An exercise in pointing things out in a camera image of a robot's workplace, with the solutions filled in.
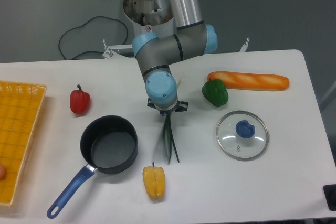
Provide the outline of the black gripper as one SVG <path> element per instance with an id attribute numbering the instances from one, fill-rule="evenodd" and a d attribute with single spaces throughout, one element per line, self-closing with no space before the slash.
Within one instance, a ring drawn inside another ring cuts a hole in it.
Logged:
<path id="1" fill-rule="evenodd" d="M 164 107 L 158 106 L 157 104 L 154 104 L 153 101 L 150 98 L 148 98 L 147 106 L 150 107 L 150 108 L 156 108 L 159 111 L 159 114 L 161 116 L 164 116 L 166 114 L 171 114 L 174 111 L 175 112 L 185 112 L 188 109 L 188 103 L 187 102 L 178 101 L 178 100 L 173 102 L 168 107 L 164 108 Z"/>

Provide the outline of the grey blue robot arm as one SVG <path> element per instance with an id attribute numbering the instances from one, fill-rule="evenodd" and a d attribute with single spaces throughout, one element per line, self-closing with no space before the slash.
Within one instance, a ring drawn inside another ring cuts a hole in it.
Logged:
<path id="1" fill-rule="evenodd" d="M 209 54 L 218 46 L 215 28 L 204 23 L 198 0 L 166 0 L 166 3 L 170 5 L 176 32 L 161 38 L 154 31 L 144 31 L 132 41 L 149 97 L 148 106 L 161 115 L 184 112 L 188 108 L 188 103 L 178 98 L 170 65 Z"/>

